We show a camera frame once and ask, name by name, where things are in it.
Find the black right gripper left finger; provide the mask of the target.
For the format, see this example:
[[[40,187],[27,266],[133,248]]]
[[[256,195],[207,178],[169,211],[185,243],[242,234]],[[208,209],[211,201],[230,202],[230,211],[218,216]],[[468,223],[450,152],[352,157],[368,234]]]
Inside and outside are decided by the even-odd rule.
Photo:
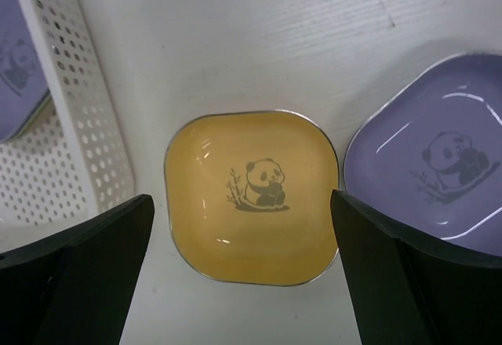
[[[153,221],[153,198],[141,194],[2,253],[1,342],[118,344]]]

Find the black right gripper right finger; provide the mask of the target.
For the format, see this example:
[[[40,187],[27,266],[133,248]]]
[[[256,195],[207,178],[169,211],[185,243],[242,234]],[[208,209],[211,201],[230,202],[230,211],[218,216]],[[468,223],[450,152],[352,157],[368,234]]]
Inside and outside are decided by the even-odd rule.
[[[333,191],[333,231],[364,344],[499,344],[501,258]]]

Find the purple panda plate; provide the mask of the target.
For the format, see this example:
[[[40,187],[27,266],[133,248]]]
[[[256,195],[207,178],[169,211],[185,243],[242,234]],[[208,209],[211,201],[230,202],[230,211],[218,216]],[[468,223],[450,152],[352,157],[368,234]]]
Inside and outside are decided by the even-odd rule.
[[[19,0],[1,0],[1,142],[22,136],[51,96]]]
[[[352,138],[346,191],[464,248],[501,253],[501,56],[429,67]]]

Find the yellow panda plate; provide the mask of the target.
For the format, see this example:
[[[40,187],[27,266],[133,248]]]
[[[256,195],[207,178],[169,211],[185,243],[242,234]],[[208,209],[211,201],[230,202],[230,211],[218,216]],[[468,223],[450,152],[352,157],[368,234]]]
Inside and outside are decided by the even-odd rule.
[[[207,278],[297,286],[336,258],[329,202],[340,185],[338,158],[301,114],[193,119],[171,139],[164,175],[173,243]]]

